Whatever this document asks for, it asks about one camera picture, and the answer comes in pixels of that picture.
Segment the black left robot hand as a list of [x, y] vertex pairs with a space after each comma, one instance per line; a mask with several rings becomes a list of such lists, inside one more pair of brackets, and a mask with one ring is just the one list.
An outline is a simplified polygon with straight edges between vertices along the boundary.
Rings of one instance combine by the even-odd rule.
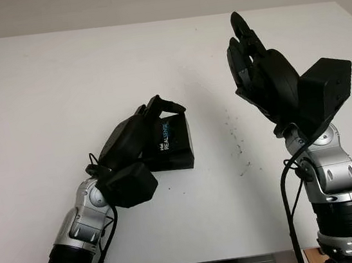
[[147, 105], [141, 105], [115, 127], [99, 154], [98, 164], [118, 171], [134, 163], [153, 138], [160, 115], [163, 112], [180, 114], [185, 110], [180, 104], [154, 95]]

